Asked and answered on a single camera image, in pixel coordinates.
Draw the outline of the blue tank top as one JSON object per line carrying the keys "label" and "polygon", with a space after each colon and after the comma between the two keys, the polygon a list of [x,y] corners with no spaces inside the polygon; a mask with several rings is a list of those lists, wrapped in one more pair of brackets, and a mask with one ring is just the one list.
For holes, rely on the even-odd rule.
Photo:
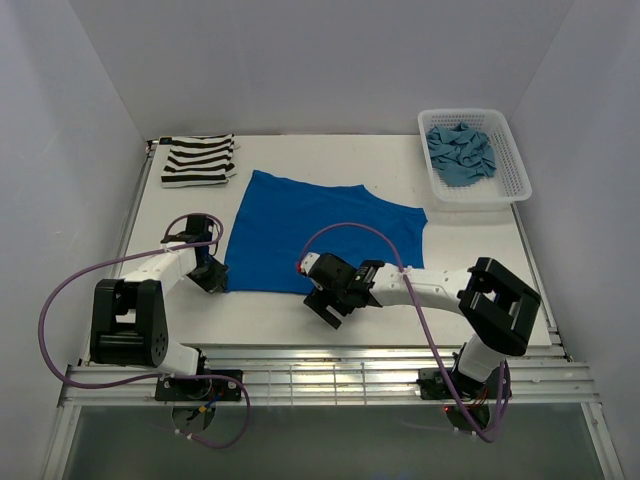
{"label": "blue tank top", "polygon": [[225,252],[231,292],[307,294],[297,271],[302,251],[421,268],[421,208],[383,200],[362,185],[320,186],[253,172]]}

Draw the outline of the black white striped tank top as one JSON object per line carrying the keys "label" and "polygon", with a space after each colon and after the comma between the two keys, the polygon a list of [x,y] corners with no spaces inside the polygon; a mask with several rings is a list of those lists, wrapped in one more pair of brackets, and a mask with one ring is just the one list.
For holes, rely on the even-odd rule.
{"label": "black white striped tank top", "polygon": [[234,134],[172,136],[160,180],[165,189],[223,186],[236,175]]}

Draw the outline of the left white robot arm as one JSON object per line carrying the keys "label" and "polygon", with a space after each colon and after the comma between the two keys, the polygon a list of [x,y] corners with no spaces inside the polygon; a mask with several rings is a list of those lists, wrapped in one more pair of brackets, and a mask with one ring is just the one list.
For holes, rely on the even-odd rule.
{"label": "left white robot arm", "polygon": [[200,350],[170,339],[165,296],[185,279],[207,294],[222,293],[228,266],[214,258],[223,233],[221,222],[202,213],[182,218],[184,230],[166,230],[158,254],[124,277],[96,285],[90,360],[178,376],[178,388],[197,400],[210,392],[212,376],[204,369]]}

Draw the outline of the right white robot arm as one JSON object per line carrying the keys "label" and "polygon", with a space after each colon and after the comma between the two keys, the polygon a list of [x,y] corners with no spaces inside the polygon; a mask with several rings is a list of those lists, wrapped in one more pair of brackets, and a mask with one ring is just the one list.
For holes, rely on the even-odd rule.
{"label": "right white robot arm", "polygon": [[357,268],[330,253],[309,253],[298,267],[313,289],[304,304],[337,329],[366,307],[417,306],[459,314],[474,334],[450,373],[454,390],[474,397],[499,364],[526,353],[540,294],[500,262],[480,257],[467,270],[399,268],[367,260]]}

